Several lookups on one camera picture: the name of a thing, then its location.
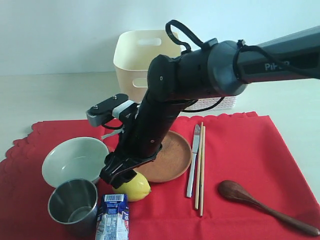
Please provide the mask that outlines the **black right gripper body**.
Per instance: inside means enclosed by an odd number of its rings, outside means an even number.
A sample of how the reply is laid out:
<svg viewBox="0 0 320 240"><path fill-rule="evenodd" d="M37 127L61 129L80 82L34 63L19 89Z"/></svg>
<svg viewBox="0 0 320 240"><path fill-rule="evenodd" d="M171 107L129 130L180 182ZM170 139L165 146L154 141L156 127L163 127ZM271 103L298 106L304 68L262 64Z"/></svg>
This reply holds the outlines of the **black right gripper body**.
<svg viewBox="0 0 320 240"><path fill-rule="evenodd" d="M116 155L141 163L153 159L167 132L184 109L184 100L160 102L144 99L135 120L119 140Z"/></svg>

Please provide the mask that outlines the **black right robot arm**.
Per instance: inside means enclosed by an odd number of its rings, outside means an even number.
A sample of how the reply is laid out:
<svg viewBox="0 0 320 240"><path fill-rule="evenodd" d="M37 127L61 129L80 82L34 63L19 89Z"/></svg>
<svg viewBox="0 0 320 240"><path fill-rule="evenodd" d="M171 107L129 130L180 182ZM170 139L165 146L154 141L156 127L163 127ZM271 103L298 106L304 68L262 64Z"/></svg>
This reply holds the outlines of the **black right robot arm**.
<svg viewBox="0 0 320 240"><path fill-rule="evenodd" d="M251 83L319 77L319 27L260 45L212 39L176 58L158 55L141 103L118 94L102 104L108 118L121 121L121 133L99 176L114 188L129 182L135 168L156 158L173 122L195 100L237 96Z"/></svg>

